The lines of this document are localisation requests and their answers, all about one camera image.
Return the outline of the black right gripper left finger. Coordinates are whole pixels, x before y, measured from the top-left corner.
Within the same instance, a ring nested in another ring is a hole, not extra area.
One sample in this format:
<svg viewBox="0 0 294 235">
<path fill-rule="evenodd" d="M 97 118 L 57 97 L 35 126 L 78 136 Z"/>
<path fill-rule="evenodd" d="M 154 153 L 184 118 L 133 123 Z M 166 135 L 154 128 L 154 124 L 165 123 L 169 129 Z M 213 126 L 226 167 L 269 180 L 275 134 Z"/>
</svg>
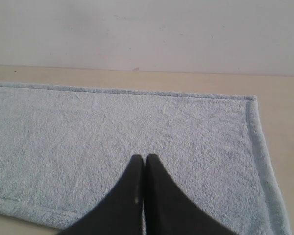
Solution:
<svg viewBox="0 0 294 235">
<path fill-rule="evenodd" d="M 145 164 L 133 155 L 110 192 L 60 235 L 141 235 Z"/>
</svg>

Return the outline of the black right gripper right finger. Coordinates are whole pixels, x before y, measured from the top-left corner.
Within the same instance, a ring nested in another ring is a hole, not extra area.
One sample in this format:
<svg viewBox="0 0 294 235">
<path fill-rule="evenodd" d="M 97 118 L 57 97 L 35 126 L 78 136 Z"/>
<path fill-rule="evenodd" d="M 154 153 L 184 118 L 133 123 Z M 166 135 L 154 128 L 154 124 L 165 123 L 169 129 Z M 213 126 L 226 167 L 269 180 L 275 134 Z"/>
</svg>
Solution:
<svg viewBox="0 0 294 235">
<path fill-rule="evenodd" d="M 196 206 L 156 154 L 145 164 L 144 213 L 148 235 L 230 235 L 232 231 Z"/>
</svg>

